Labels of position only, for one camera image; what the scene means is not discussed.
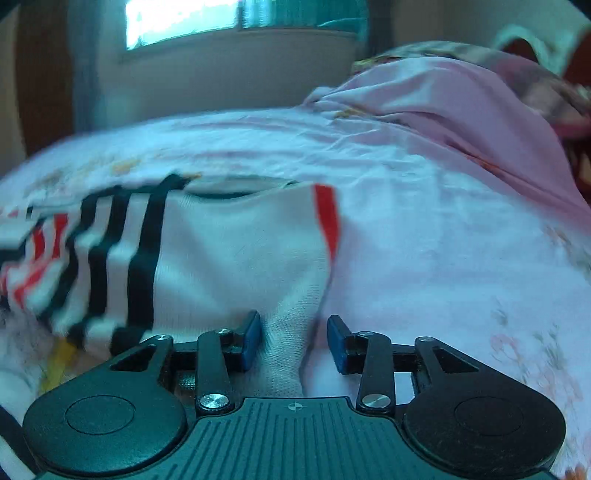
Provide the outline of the striped knit garment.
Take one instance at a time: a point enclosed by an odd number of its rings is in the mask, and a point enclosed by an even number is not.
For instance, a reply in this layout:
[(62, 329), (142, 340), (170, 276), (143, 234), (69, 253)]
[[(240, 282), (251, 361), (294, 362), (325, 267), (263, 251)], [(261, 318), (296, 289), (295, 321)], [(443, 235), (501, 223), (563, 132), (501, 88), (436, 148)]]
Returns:
[(71, 372), (154, 335), (263, 320), (245, 395), (297, 396), (339, 244), (330, 186), (264, 177), (117, 185), (1, 219), (1, 357)]

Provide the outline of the window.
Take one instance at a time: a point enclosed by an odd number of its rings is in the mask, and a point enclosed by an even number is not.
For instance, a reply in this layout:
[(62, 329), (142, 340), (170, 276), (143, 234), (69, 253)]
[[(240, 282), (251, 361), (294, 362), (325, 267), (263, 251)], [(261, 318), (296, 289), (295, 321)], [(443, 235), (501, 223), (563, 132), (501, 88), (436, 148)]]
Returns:
[(131, 0), (125, 3), (126, 49), (235, 28), (238, 1)]

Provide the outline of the teal curtain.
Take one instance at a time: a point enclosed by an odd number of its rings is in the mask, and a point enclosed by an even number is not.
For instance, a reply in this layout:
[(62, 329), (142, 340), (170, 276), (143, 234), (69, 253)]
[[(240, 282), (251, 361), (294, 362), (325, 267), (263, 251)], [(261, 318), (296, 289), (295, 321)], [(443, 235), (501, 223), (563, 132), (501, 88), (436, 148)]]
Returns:
[(368, 27), (366, 1), (257, 0), (238, 2), (238, 28), (325, 29), (360, 34)]

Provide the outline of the pink blanket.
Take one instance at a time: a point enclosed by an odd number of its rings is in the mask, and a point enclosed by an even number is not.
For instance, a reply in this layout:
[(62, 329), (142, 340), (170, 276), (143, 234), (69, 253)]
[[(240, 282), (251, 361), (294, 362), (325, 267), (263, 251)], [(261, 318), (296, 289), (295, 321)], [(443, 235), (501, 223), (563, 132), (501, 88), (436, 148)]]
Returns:
[(441, 57), (397, 60), (339, 87), (318, 87), (304, 106), (399, 124), (461, 152), (540, 204), (590, 219), (556, 129), (480, 66)]

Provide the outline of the red white headboard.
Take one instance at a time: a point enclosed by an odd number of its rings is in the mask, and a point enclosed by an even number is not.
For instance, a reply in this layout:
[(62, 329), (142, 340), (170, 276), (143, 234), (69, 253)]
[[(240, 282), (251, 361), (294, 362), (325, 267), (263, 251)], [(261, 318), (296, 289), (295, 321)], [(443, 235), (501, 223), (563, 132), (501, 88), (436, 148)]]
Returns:
[(590, 26), (575, 32), (535, 33), (517, 24), (503, 27), (492, 46), (540, 64), (565, 81), (590, 88)]

